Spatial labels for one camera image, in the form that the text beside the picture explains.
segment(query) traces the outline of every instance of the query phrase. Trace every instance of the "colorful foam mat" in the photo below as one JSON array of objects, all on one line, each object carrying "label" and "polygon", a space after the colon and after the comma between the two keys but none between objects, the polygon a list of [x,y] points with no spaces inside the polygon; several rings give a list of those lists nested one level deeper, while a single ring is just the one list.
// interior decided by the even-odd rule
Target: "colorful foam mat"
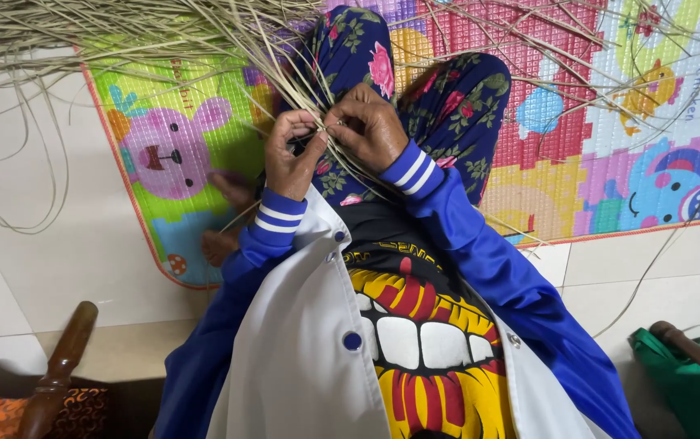
[{"label": "colorful foam mat", "polygon": [[[424,0],[326,3],[381,14],[396,61],[484,48],[513,76],[542,81],[514,82],[482,200],[492,226],[513,244],[638,233],[691,217],[700,223],[700,0],[649,8],[637,0],[457,2],[477,20]],[[663,17],[696,32],[664,35],[657,31]],[[592,43],[569,26],[609,43]],[[209,73],[204,63],[181,59],[147,68],[178,84]],[[398,67],[399,91],[422,72]],[[202,258],[200,236],[236,213],[205,175],[260,173],[262,139],[250,125],[265,131],[270,122],[247,95],[271,108],[268,82],[251,68],[172,90],[107,70],[88,71],[87,82],[161,271],[188,287],[217,284],[219,270]],[[605,97],[637,118],[591,105],[624,83],[626,91]]]}]

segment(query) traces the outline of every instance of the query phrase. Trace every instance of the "wooden chair leg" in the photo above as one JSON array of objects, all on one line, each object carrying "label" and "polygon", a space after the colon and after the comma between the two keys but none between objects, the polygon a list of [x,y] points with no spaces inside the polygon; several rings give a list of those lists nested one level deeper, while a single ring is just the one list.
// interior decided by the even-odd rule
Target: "wooden chair leg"
[{"label": "wooden chair leg", "polygon": [[81,361],[97,318],[98,307],[92,302],[76,307],[49,358],[46,375],[38,381],[35,394],[24,409],[20,439],[42,439],[52,429],[70,389],[70,374]]},{"label": "wooden chair leg", "polygon": [[691,340],[680,329],[665,321],[653,324],[649,332],[654,334],[664,344],[669,344],[680,349],[695,363],[700,365],[700,345]]}]

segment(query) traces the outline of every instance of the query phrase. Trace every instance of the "green bag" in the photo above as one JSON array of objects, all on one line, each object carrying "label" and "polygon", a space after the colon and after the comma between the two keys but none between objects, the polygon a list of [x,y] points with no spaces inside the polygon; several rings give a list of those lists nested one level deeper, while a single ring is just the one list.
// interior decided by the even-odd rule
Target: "green bag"
[{"label": "green bag", "polygon": [[640,328],[632,335],[638,360],[691,439],[700,439],[700,365]]}]

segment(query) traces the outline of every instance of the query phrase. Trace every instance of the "blue and white striped cuff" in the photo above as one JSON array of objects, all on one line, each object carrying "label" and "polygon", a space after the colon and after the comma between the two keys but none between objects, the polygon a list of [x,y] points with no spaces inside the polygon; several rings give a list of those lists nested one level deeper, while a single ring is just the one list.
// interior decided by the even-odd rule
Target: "blue and white striped cuff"
[{"label": "blue and white striped cuff", "polygon": [[263,189],[255,222],[249,226],[250,235],[266,244],[284,246],[293,243],[293,236],[306,212],[306,200],[297,202],[276,192]]},{"label": "blue and white striped cuff", "polygon": [[411,140],[399,158],[379,177],[398,187],[409,198],[419,200],[442,183],[444,172]]}]

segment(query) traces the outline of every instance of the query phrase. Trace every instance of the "blue snap button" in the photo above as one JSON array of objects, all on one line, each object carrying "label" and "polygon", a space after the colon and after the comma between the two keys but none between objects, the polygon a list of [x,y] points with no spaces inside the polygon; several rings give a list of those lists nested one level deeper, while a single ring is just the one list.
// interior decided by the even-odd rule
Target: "blue snap button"
[{"label": "blue snap button", "polygon": [[347,351],[357,351],[361,348],[363,340],[357,332],[348,332],[345,334],[345,339],[342,340],[342,343],[345,345]]}]

